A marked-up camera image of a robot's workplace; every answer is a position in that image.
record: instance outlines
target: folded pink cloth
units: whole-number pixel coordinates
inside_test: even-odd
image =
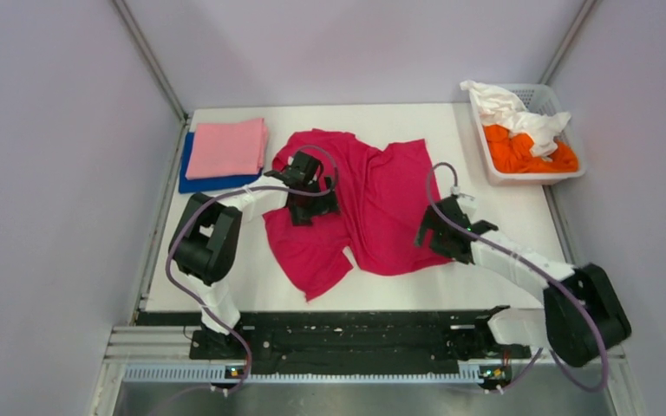
[[[187,179],[252,175],[264,166],[269,132],[264,119],[198,124]]]

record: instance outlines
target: folded blue cloth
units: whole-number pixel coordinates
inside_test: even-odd
[[[187,179],[187,164],[190,161],[190,152],[193,150],[193,139],[195,133],[188,133],[185,136],[185,145],[182,147],[182,159],[180,160],[180,185],[178,191],[180,193],[195,193],[205,191],[217,191],[219,189],[238,188],[240,186],[249,185],[251,182],[259,179],[262,176],[262,171],[256,175],[233,175],[224,176],[221,178],[208,178],[208,179]]]

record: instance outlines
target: orange cloth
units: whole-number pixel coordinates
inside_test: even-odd
[[[556,140],[558,149],[550,160],[534,158],[530,149],[534,142],[527,134],[509,138],[509,130],[496,124],[484,127],[486,142],[496,170],[503,173],[559,173],[578,170],[576,154],[562,141]]]

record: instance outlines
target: stack of folded clothes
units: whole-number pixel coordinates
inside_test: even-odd
[[[264,119],[198,124],[185,136],[179,192],[236,188],[257,180],[268,137]]]

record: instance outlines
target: gray floor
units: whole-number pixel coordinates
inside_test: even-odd
[[[582,370],[582,379],[597,380],[596,369]],[[126,383],[114,416],[150,413],[187,384]],[[155,416],[461,416],[461,415],[591,415],[612,416],[607,393],[583,393],[553,366],[533,369],[503,396],[455,392],[432,385],[249,385],[224,399],[222,394],[195,390]]]

